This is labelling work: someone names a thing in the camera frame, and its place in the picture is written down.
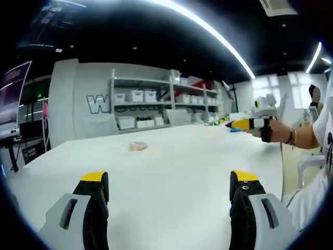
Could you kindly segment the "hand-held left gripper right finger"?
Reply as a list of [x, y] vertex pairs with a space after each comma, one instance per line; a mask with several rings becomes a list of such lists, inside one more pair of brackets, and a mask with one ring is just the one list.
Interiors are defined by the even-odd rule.
[[288, 208], [256, 175], [231, 171], [229, 200], [229, 249], [287, 249], [298, 237]]

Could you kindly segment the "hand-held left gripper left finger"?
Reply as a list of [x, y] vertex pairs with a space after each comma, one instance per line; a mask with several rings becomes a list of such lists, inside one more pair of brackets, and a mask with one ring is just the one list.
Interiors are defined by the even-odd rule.
[[108, 202], [108, 173], [88, 173], [47, 211], [38, 236], [50, 249], [108, 249]]

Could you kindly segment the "person's right hand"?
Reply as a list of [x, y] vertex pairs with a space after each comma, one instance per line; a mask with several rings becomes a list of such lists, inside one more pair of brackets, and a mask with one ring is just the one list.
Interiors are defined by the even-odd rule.
[[246, 133], [268, 143], [287, 143], [289, 141], [291, 129], [278, 120], [270, 120], [270, 139], [262, 139], [262, 132], [259, 130], [247, 130]]

